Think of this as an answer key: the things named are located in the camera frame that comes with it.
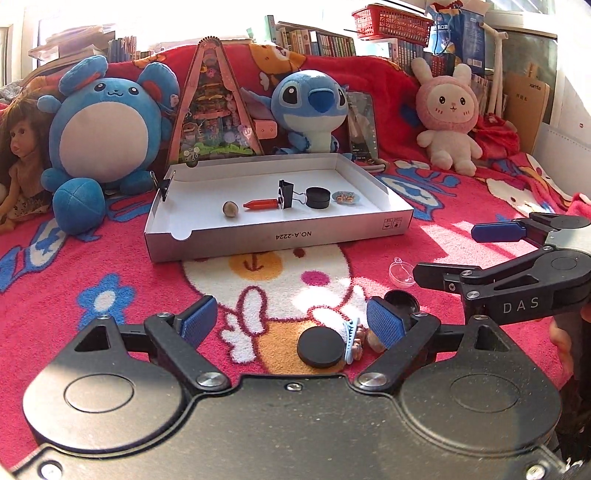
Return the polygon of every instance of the black lid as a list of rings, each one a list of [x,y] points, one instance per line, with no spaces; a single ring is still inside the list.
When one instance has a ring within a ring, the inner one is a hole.
[[[314,368],[335,366],[345,354],[345,341],[332,328],[312,327],[305,330],[297,342],[297,354],[306,365]]]
[[[330,204],[330,192],[322,187],[306,189],[306,205],[310,208],[322,210]]]
[[[410,316],[421,311],[418,300],[404,290],[390,290],[384,300],[392,306],[392,311],[402,320],[406,331],[412,326]]]

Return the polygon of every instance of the white box tray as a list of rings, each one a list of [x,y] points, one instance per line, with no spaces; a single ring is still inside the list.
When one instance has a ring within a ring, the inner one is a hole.
[[[269,155],[207,160],[197,167],[172,165],[166,200],[157,193],[144,235],[153,262],[193,260],[310,247],[404,233],[413,208],[354,162],[339,154]],[[280,180],[294,192],[324,187],[355,192],[355,205],[315,210],[294,194],[292,208],[248,210],[250,200],[278,196]],[[222,212],[225,202],[239,207],[235,218]]]

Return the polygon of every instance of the small plate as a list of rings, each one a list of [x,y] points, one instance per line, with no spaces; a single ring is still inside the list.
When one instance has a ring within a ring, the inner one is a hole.
[[[355,205],[361,198],[355,192],[334,192],[333,200],[339,205]]]

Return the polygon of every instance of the blue plush toy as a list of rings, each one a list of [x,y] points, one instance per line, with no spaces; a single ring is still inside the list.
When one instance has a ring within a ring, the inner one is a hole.
[[[279,153],[330,153],[339,149],[332,132],[345,121],[345,89],[328,75],[302,70],[283,79],[271,98],[242,89],[251,115],[273,118],[288,131],[292,148]]]
[[[41,184],[54,192],[56,222],[71,235],[103,221],[104,189],[136,195],[154,188],[146,168],[172,132],[179,86],[170,68],[151,63],[137,82],[104,78],[107,68],[103,56],[84,59],[60,81],[63,103],[51,95],[37,102],[56,113],[49,130],[53,168]]]

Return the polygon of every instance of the hello kitty blanket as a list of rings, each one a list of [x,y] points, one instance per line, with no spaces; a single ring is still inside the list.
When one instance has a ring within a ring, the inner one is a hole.
[[[103,225],[77,237],[66,237],[50,213],[19,225],[0,241],[0,463],[13,465],[35,447],[21,410],[27,385],[100,314],[139,323],[156,312],[180,312],[210,294],[219,302],[219,317],[199,351],[233,381],[243,373],[314,373],[297,356],[300,333],[318,324],[339,328],[348,318],[365,322],[366,299],[394,288],[388,266],[395,257],[411,264],[490,267],[532,247],[476,244],[470,237],[474,223],[533,210],[591,212],[589,199],[561,192],[525,154],[490,160],[475,178],[431,169],[414,143],[421,128],[413,115],[417,86],[385,60],[307,59],[243,45],[227,51],[238,82],[257,93],[269,92],[298,68],[323,70],[352,90],[371,93],[381,156],[390,161],[379,179],[414,206],[410,229],[342,245],[153,265],[143,238],[153,194],[109,199]],[[168,63],[182,81],[193,52],[194,46],[181,47],[154,59]],[[154,59],[113,65],[109,74],[133,79]],[[410,292],[442,321],[463,322],[458,297],[417,286]],[[506,331],[560,387],[566,379],[548,340],[549,321]],[[374,359],[366,351],[345,373]]]

